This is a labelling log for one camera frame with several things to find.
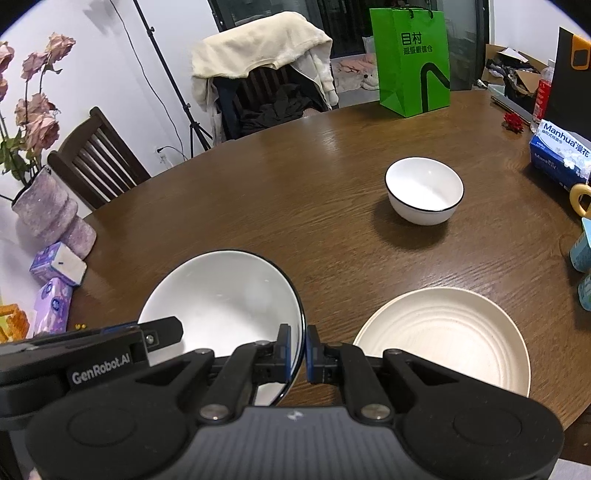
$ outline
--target tissue box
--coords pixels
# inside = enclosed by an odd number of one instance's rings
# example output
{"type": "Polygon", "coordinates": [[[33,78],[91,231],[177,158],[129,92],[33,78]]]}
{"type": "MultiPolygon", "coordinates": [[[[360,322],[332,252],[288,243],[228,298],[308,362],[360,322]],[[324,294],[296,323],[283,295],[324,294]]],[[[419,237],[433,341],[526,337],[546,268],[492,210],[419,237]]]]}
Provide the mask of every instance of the tissue box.
{"type": "Polygon", "coordinates": [[[60,278],[52,278],[39,290],[35,300],[35,322],[33,335],[39,333],[63,333],[68,323],[72,301],[72,287],[60,278]]]}
{"type": "Polygon", "coordinates": [[[86,272],[86,263],[67,245],[58,242],[35,256],[29,272],[45,282],[57,277],[67,285],[77,287],[86,272]]]}
{"type": "Polygon", "coordinates": [[[542,120],[530,141],[531,163],[566,190],[587,183],[591,174],[591,144],[580,136],[542,120]]]}

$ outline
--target manhua tissue box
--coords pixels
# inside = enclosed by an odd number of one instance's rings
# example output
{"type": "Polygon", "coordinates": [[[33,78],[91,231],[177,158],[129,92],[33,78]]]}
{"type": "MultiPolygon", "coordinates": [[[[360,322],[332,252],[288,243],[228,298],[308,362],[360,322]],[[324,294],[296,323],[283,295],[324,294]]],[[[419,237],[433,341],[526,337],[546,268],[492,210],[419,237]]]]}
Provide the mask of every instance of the manhua tissue box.
{"type": "Polygon", "coordinates": [[[542,120],[530,141],[531,163],[570,190],[591,175],[591,142],[542,120]]]}

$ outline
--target white wall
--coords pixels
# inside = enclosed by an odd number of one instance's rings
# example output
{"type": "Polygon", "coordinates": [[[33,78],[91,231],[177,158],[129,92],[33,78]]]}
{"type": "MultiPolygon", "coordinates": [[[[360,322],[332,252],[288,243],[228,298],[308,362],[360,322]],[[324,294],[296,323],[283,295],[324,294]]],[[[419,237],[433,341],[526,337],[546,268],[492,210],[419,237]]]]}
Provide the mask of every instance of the white wall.
{"type": "Polygon", "coordinates": [[[491,43],[512,47],[544,63],[556,59],[558,31],[589,36],[549,0],[489,0],[491,43]]]}
{"type": "MultiPolygon", "coordinates": [[[[124,19],[145,72],[154,89],[168,108],[189,153],[189,124],[148,39],[131,0],[113,0],[124,19]]],[[[185,100],[193,102],[190,93],[190,51],[199,39],[217,33],[207,0],[140,0],[148,22],[185,100]]],[[[62,73],[48,72],[43,89],[61,113],[60,141],[97,105],[143,163],[156,175],[167,168],[155,149],[172,145],[180,149],[173,127],[162,105],[148,88],[129,46],[121,21],[109,0],[44,0],[30,10],[2,35],[15,49],[15,59],[5,77],[9,82],[0,111],[9,129],[14,126],[14,106],[24,93],[20,79],[21,63],[32,51],[42,51],[47,37],[54,31],[73,37],[76,45],[61,61],[62,73]]],[[[39,76],[31,82],[38,88],[39,76]]],[[[206,115],[195,105],[195,119],[209,130],[206,115]]],[[[195,155],[202,148],[195,138],[195,155]]],[[[172,149],[164,152],[171,164],[182,161],[172,149]]],[[[0,193],[14,197],[21,188],[10,174],[0,176],[0,193]]],[[[89,209],[80,203],[79,213],[89,209]]],[[[39,284],[28,273],[28,267],[40,245],[26,228],[17,222],[8,201],[0,199],[0,296],[4,303],[17,302],[29,318],[39,284]]]]}

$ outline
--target purple tissue pack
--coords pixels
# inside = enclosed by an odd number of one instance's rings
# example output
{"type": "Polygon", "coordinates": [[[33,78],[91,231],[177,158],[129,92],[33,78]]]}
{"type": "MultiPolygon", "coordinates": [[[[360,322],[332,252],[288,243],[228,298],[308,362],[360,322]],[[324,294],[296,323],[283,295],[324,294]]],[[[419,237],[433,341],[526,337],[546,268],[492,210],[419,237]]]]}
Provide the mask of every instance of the purple tissue pack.
{"type": "Polygon", "coordinates": [[[44,282],[57,277],[68,285],[77,287],[86,272],[86,263],[66,244],[58,242],[35,255],[29,272],[44,282]]]}
{"type": "Polygon", "coordinates": [[[66,331],[72,291],[72,287],[57,277],[52,278],[39,290],[34,306],[37,314],[31,329],[33,336],[39,333],[66,331]]]}

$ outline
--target black-rimmed bowl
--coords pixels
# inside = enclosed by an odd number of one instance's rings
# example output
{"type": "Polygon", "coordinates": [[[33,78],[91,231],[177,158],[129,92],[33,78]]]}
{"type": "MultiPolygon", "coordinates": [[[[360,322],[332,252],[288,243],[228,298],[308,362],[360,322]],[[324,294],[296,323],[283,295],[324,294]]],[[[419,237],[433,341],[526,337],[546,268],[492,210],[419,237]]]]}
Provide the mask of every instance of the black-rimmed bowl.
{"type": "Polygon", "coordinates": [[[392,163],[385,183],[394,210],[417,225],[445,222],[464,196],[458,174],[432,158],[409,157],[392,163]]]}

